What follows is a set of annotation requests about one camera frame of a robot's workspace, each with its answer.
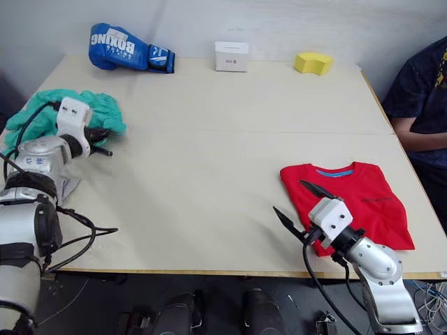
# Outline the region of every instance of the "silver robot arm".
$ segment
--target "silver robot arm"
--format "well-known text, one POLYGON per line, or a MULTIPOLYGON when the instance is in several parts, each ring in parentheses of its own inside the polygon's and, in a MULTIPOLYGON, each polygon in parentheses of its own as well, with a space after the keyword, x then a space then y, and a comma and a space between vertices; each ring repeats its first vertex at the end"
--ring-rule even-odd
POLYGON ((324 188, 300 181, 314 195, 322 198, 310 211, 312 226, 309 232, 299 232, 293 222, 278 209, 275 211, 284 224, 303 244, 316 240, 325 248, 335 249, 332 259, 342 266, 353 265, 362 284, 365 308, 376 334, 418 334, 423 331, 413 300, 402 280, 402 261, 387 246, 375 244, 363 237, 363 230, 354 230, 351 212, 343 199, 324 188))
POLYGON ((0 192, 0 333, 31 334, 44 263, 62 243, 56 208, 63 172, 73 158, 90 155, 90 118, 88 105, 65 98, 57 136, 18 148, 15 164, 22 171, 11 169, 0 192))

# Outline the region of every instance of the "table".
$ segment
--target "table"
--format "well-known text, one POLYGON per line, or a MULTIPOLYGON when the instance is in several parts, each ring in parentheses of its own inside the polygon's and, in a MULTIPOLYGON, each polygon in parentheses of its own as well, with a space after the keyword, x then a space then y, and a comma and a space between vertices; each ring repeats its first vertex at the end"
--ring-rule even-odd
MULTIPOLYGON (((71 168, 82 181, 65 206, 119 232, 99 237, 67 270, 307 276, 300 242, 272 210, 299 222, 279 171, 352 161, 380 165, 406 207, 416 250, 399 252, 404 277, 447 270, 446 236, 357 66, 334 64, 317 77, 277 62, 217 73, 207 60, 178 59, 174 75, 157 75, 109 73, 70 55, 40 87, 56 88, 114 96, 129 126, 108 142, 112 158, 71 168)), ((64 240, 88 233, 67 218, 61 227, 64 240)), ((329 258, 310 259, 323 278, 344 275, 329 258)))

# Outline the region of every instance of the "white box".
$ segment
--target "white box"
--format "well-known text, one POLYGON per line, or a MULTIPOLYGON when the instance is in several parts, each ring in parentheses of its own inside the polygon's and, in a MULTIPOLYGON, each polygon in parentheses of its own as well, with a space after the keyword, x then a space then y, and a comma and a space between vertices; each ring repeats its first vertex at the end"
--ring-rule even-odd
POLYGON ((249 61, 249 44, 216 42, 216 71, 246 72, 249 61))

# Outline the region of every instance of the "green towel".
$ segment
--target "green towel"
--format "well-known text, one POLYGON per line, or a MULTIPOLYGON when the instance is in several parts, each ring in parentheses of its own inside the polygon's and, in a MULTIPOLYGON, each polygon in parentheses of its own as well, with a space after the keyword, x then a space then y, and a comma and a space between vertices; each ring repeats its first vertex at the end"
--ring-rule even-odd
MULTIPOLYGON (((82 101, 90 106, 93 115, 89 127, 101 127, 122 135, 125 134, 126 124, 123 123, 117 101, 111 96, 107 94, 95 94, 90 91, 78 93, 72 89, 51 89, 48 91, 39 91, 34 94, 27 105, 8 120, 6 129, 10 133, 6 134, 5 137, 5 144, 8 146, 8 151, 15 147, 23 125, 41 105, 48 101, 61 101, 66 96, 82 101)), ((34 140, 35 138, 46 135, 56 135, 56 119, 57 112, 51 106, 45 107, 26 129, 22 142, 34 140)))

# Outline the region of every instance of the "boxing glove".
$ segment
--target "boxing glove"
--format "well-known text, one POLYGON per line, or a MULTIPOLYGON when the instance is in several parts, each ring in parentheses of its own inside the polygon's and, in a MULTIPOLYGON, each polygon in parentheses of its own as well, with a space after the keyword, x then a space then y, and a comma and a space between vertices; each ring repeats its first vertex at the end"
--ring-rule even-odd
POLYGON ((95 24, 90 32, 89 58, 103 70, 126 66, 136 70, 174 73, 174 52, 147 45, 121 27, 95 24))

